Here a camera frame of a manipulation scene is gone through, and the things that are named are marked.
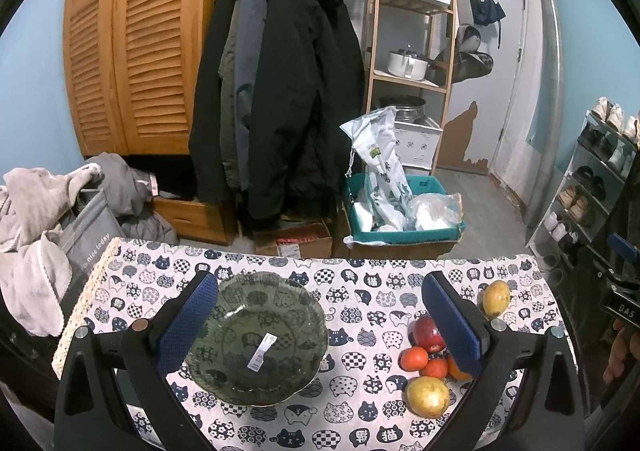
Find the lace trim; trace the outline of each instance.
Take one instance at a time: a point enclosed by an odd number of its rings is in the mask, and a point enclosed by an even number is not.
[[[69,321],[66,323],[62,336],[60,336],[58,348],[56,349],[56,353],[53,354],[53,360],[51,362],[51,367],[53,368],[53,371],[56,372],[58,378],[62,376],[62,370],[65,367],[66,353],[71,345],[71,339],[73,339],[74,332],[78,327],[85,324],[84,318],[94,302],[95,289],[100,285],[102,275],[105,273],[107,266],[117,252],[122,241],[122,238],[111,239],[109,245],[107,245],[107,248],[100,257],[100,260],[95,264],[94,270],[91,272],[89,279],[84,285],[84,289],[82,289],[78,302],[69,317]]]

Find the finger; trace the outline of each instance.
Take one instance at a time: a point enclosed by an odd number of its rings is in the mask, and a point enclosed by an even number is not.
[[[622,332],[618,332],[616,339],[611,346],[611,355],[619,361],[626,359],[629,348],[626,346],[625,340],[622,338]]]
[[[605,384],[609,384],[611,381],[613,381],[613,379],[615,377],[614,377],[613,373],[611,372],[611,370],[609,370],[609,368],[607,368],[606,370],[604,370],[604,373],[602,374],[602,378],[603,378]]]
[[[609,367],[607,369],[614,377],[619,377],[625,371],[625,365],[622,361],[617,360],[613,355],[609,357]]]
[[[629,343],[629,348],[633,357],[640,359],[640,334],[636,333],[633,335]]]

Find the hand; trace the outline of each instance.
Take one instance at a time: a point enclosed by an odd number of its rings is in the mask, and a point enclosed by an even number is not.
[[[619,319],[616,319],[613,322],[613,329],[619,330],[619,332],[616,336],[616,340],[613,341],[613,345],[611,346],[609,365],[607,366],[607,369],[604,370],[604,374],[602,376],[604,382],[607,384],[613,381],[614,378],[622,375],[625,371],[625,359],[629,350],[631,350],[633,357],[640,359],[640,333],[634,334],[631,338],[631,343],[627,345],[625,340],[622,338],[622,333],[624,332],[622,330],[623,327],[624,323]]]

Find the louvered door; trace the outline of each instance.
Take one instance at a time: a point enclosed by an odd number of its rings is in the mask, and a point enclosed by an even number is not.
[[[83,155],[127,154],[117,105],[113,0],[66,0],[63,57],[71,117]]]
[[[188,154],[211,0],[114,0],[118,102],[131,153]]]

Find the blue wall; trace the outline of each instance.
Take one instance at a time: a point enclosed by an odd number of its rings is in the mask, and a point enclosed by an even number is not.
[[[62,61],[65,0],[25,0],[0,36],[0,182],[12,168],[82,164]]]
[[[640,106],[640,47],[610,0],[558,0],[564,43],[564,114],[556,166],[564,171],[580,134],[585,111],[607,96],[635,115]],[[529,142],[544,144],[548,76],[543,72]]]

